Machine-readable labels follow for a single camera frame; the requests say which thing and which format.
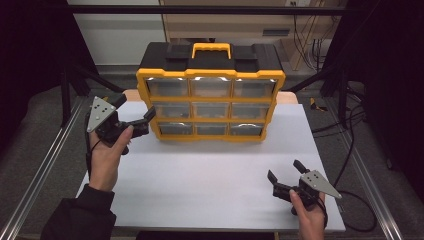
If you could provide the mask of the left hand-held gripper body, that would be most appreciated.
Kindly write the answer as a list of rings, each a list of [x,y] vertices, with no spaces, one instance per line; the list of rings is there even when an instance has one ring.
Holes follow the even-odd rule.
[[[118,108],[111,104],[111,96],[94,97],[86,127],[88,133],[95,131],[101,141],[112,146],[128,126],[134,127],[133,138],[149,133],[149,121],[143,118],[130,122],[120,121]]]

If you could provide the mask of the black metal stand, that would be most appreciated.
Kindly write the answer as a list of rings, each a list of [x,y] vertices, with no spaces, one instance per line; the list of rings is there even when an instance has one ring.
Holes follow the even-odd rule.
[[[323,97],[330,97],[335,93],[335,91],[338,91],[337,116],[342,126],[347,128],[346,103],[348,92],[348,74],[343,67],[337,66],[336,64],[331,64],[328,67],[324,67],[320,72],[288,88],[288,91],[296,93],[319,80],[324,81],[320,89],[320,94]]]
[[[71,118],[71,102],[70,102],[70,87],[72,85],[78,95],[87,96],[91,88],[86,83],[86,79],[94,80],[100,85],[107,89],[116,92],[123,93],[124,88],[121,88],[106,79],[102,78],[99,74],[91,72],[80,65],[69,65],[65,66],[60,72],[60,88],[61,88],[61,100],[62,100],[62,123],[64,127]]]

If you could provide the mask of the grid of clear drawers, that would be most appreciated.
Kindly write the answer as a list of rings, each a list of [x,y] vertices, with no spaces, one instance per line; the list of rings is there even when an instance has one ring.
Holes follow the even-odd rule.
[[[145,80],[162,139],[261,139],[273,110],[275,79],[228,77]],[[159,122],[191,123],[192,135],[162,135]]]

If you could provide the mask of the clear plastic drawer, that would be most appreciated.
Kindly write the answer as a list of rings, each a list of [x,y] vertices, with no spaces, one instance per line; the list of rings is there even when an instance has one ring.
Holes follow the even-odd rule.
[[[191,123],[184,122],[159,122],[159,130],[162,135],[192,135]]]

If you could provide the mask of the black crossbar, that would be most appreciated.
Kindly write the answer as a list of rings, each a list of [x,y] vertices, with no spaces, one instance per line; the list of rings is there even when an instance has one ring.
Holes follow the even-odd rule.
[[[352,9],[342,7],[266,6],[153,6],[153,5],[69,5],[78,14],[219,14],[219,15],[319,15],[342,16]]]

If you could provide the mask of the yellow black tape marker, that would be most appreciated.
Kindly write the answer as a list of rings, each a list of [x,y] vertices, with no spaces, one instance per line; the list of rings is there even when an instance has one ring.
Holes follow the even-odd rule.
[[[323,107],[323,106],[318,106],[317,104],[316,104],[316,101],[315,101],[315,99],[314,98],[310,98],[310,109],[311,110],[317,110],[317,111],[321,111],[321,112],[326,112],[326,111],[328,111],[328,108],[327,107]]]

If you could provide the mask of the aluminium rail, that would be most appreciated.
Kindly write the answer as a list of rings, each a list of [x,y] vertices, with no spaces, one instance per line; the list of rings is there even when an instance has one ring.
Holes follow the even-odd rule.
[[[77,97],[71,108],[69,120],[60,127],[54,141],[49,147],[41,165],[37,169],[35,176],[26,189],[19,204],[15,208],[13,214],[0,231],[0,240],[15,240],[23,223],[25,222],[31,208],[33,207],[49,173],[52,169],[58,155],[60,154],[67,138],[73,129],[76,120],[81,111],[84,109],[86,97]]]
[[[336,203],[346,229],[362,234],[379,230],[384,234],[382,240],[404,240],[371,172],[355,147],[354,125],[364,116],[361,104],[355,101],[348,103],[345,129],[338,120],[338,102],[332,98],[325,98],[324,102],[330,117],[336,120],[335,130],[329,133],[335,150],[333,155],[328,156],[326,170],[344,196]]]

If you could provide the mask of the tan wooden board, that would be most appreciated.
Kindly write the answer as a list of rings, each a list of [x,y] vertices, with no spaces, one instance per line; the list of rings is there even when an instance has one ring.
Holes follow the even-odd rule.
[[[129,89],[124,91],[128,101],[141,101],[141,97],[137,89]],[[278,104],[297,104],[298,99],[293,92],[281,91],[277,94],[276,102]]]

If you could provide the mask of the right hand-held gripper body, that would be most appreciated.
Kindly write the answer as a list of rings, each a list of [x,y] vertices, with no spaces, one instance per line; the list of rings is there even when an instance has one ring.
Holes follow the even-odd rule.
[[[302,174],[297,186],[288,186],[279,182],[272,185],[274,197],[290,202],[289,191],[294,190],[305,207],[317,204],[320,192],[337,199],[342,198],[342,195],[335,187],[317,170]]]

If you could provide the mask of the person's left hand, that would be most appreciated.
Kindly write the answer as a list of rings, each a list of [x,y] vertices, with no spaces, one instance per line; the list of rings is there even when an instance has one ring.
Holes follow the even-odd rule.
[[[90,134],[91,174],[89,186],[111,192],[117,182],[121,154],[129,144],[133,127],[127,127],[112,147],[105,145],[95,132]]]

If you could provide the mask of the yellow black organizer cabinet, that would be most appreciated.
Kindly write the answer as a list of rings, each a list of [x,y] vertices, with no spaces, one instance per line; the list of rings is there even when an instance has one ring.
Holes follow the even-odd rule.
[[[154,78],[228,77],[230,79],[275,79],[273,110],[276,97],[284,85],[286,75],[276,49],[271,44],[237,46],[229,43],[194,43],[177,45],[167,42],[152,42],[148,45],[136,72],[138,91],[148,107],[153,105],[147,93],[145,80]],[[162,139],[155,130],[156,116],[151,129],[160,140],[223,140],[233,142],[262,141],[261,139]]]

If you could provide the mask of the person's right hand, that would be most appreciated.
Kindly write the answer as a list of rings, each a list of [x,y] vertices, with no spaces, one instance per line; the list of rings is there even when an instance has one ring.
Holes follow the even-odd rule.
[[[319,206],[307,210],[301,198],[294,190],[289,191],[291,203],[297,212],[299,222],[299,233],[324,234],[325,214]]]

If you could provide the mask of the black curtain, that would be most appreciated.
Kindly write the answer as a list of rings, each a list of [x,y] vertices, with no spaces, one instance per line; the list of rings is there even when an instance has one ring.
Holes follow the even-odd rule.
[[[424,0],[347,0],[326,59],[365,86],[387,157],[424,202]]]
[[[60,84],[66,63],[97,71],[67,0],[0,0],[0,154],[36,94]]]

